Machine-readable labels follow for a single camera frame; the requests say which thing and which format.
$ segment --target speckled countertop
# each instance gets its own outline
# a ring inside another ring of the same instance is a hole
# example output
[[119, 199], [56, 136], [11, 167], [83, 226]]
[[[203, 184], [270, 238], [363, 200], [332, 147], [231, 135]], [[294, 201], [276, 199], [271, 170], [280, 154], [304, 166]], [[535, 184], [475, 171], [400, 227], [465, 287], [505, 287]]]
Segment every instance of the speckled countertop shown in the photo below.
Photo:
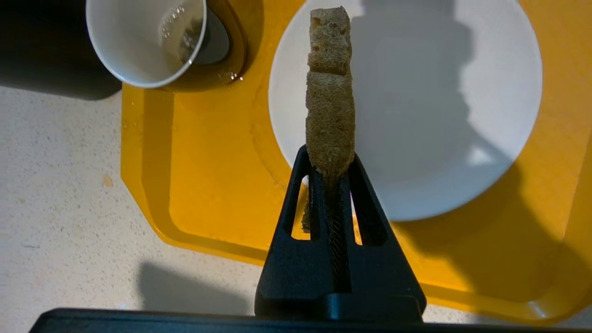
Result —
[[[0, 87], [0, 114], [0, 331], [57, 307], [253, 313], [260, 267], [164, 244], [127, 191], [121, 94]], [[437, 306], [424, 319], [503, 324]], [[592, 328], [592, 307], [561, 325]]]

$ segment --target toast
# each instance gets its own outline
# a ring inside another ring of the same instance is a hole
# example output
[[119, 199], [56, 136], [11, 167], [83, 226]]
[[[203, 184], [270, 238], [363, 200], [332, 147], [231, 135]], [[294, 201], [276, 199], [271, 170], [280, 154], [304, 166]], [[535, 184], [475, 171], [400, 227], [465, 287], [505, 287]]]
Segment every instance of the toast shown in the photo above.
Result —
[[[327, 209], [337, 212], [338, 181], [354, 158], [355, 106], [350, 64], [349, 16], [343, 7], [315, 9], [310, 13], [308, 54], [306, 146], [310, 163], [323, 179]], [[310, 232], [310, 207], [303, 230]]]

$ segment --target black object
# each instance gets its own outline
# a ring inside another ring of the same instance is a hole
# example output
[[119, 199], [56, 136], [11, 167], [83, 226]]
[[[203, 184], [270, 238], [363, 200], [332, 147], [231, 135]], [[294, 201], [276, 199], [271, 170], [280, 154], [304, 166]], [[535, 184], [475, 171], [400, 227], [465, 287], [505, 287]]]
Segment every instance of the black object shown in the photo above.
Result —
[[[311, 240], [291, 237], [302, 178], [309, 177]], [[566, 332], [555, 328], [424, 324], [426, 298], [356, 156], [341, 179], [339, 214], [302, 147], [257, 286], [255, 317], [56, 309], [32, 333], [54, 332]], [[350, 193], [362, 245], [355, 243]]]
[[[311, 240], [291, 237], [298, 193], [308, 176]], [[303, 146], [255, 298], [274, 318], [422, 321], [426, 298], [355, 156], [339, 183], [339, 214], [329, 216], [320, 174]], [[355, 242], [351, 198], [362, 246]]]
[[31, 333], [321, 333], [321, 332], [576, 332], [553, 328], [444, 325], [423, 323], [369, 323], [348, 321], [289, 321], [281, 319], [180, 315], [172, 313], [56, 309], [42, 314]]
[[0, 1], [0, 85], [98, 100], [121, 89], [92, 47], [85, 0]]

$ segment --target cup rim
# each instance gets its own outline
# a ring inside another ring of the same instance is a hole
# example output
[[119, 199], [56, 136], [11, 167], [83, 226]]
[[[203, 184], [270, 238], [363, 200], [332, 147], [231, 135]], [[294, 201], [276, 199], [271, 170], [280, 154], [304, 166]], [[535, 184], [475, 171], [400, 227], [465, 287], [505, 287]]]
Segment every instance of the cup rim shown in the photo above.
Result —
[[191, 53], [189, 60], [187, 60], [178, 71], [176, 71], [173, 75], [169, 76], [168, 78], [166, 78], [164, 80], [156, 81], [156, 82], [137, 82], [137, 81], [131, 80], [129, 78], [126, 78], [122, 74], [118, 73], [111, 66], [111, 64], [108, 61], [106, 61], [107, 57], [105, 57], [102, 54], [99, 47], [96, 46], [98, 41], [97, 41], [95, 34], [94, 34], [94, 24], [92, 22], [93, 21], [92, 15], [90, 15], [91, 6], [94, 1], [104, 1], [104, 0], [87, 0], [87, 2], [86, 2], [86, 13], [85, 13], [86, 14], [86, 27], [88, 30], [88, 35], [91, 39], [92, 47], [93, 47], [93, 49], [95, 49], [96, 55], [99, 57], [99, 60], [101, 60], [101, 62], [107, 68], [107, 70], [109, 70], [109, 72], [111, 72], [111, 74], [113, 74], [117, 79], [119, 79], [122, 82], [125, 82], [127, 84], [133, 85], [138, 88], [145, 88], [145, 89], [164, 87], [165, 85], [168, 85], [168, 84], [172, 83], [173, 81], [177, 80], [179, 77], [181, 77], [181, 75], [183, 75], [187, 71], [187, 69], [193, 64], [195, 58], [197, 57], [197, 54], [200, 52], [201, 45], [203, 44], [203, 41], [205, 39], [205, 29], [206, 29], [207, 21], [208, 21], [207, 0], [202, 0], [203, 6], [204, 6], [204, 19], [203, 19], [203, 22], [201, 23], [200, 39], [198, 40], [197, 45], [195, 46], [195, 49], [193, 50], [193, 53]]

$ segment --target white cup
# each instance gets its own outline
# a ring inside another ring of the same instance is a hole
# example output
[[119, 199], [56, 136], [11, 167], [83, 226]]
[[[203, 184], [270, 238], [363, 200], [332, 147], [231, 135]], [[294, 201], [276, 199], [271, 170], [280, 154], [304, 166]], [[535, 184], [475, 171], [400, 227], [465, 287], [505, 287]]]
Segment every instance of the white cup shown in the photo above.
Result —
[[[195, 49], [185, 63], [170, 65], [163, 51], [163, 23], [188, 1], [203, 6]], [[178, 79], [191, 66], [204, 41], [206, 0], [87, 0], [86, 24], [92, 45], [119, 80], [140, 88], [158, 88]]]

